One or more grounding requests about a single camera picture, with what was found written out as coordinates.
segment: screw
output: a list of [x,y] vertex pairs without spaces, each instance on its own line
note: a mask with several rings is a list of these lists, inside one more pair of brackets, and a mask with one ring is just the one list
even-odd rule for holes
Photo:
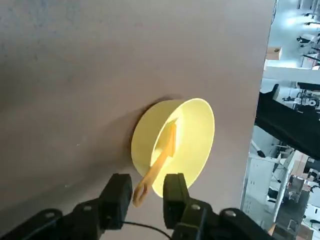
[[237,214],[232,210],[227,210],[224,212],[227,216],[234,218]]
[[83,208],[84,211],[91,211],[92,207],[90,205],[84,206]]
[[47,219],[50,219],[50,218],[52,218],[52,217],[54,217],[55,216],[55,213],[54,212],[47,212],[46,214],[45,214],[45,217],[47,218]]
[[192,205],[191,205],[191,208],[192,208],[193,210],[200,210],[200,209],[201,209],[201,207],[200,207],[198,204],[192,204]]

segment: orange utensil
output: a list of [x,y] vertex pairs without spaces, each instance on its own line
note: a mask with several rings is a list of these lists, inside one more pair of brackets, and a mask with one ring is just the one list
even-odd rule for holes
[[152,184],[156,180],[160,170],[166,162],[167,157],[173,157],[176,151],[176,133],[177,133],[177,125],[176,121],[174,121],[170,126],[170,134],[169,139],[164,147],[163,151],[154,162],[154,164],[150,167],[149,171],[143,177],[143,179],[136,186],[133,193],[133,204],[136,207],[139,207],[143,201],[145,200],[148,192],[152,188]]

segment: orange plastic spatula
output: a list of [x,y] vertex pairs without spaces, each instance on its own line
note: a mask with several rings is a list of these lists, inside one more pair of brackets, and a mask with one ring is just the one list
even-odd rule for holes
[[139,207],[142,202],[145,200],[148,192],[150,191],[152,184],[156,180],[161,168],[166,162],[167,157],[173,157],[176,151],[176,133],[177,133],[177,125],[176,121],[173,121],[170,126],[170,133],[168,137],[168,141],[163,151],[160,153],[157,160],[150,167],[149,171],[143,177],[143,179],[136,186],[133,193],[133,204],[136,207]]

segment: yellow bowl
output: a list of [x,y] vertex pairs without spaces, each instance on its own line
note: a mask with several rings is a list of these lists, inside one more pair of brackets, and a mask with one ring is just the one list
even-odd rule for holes
[[168,157],[152,188],[163,197],[166,174],[183,173],[189,188],[204,168],[215,135],[215,118],[203,99],[166,100],[152,106],[134,129],[131,157],[137,171],[144,176],[157,160],[168,139],[170,122],[176,124],[173,157]]

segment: black robotic claw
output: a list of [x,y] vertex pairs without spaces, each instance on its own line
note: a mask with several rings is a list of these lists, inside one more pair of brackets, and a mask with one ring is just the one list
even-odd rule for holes
[[[122,228],[131,198],[130,175],[116,173],[98,198],[78,204],[65,216],[58,209],[43,210],[1,240],[98,240],[105,230]],[[273,239],[239,209],[217,215],[210,204],[191,198],[182,173],[165,177],[163,217],[166,227],[174,229],[172,240]]]

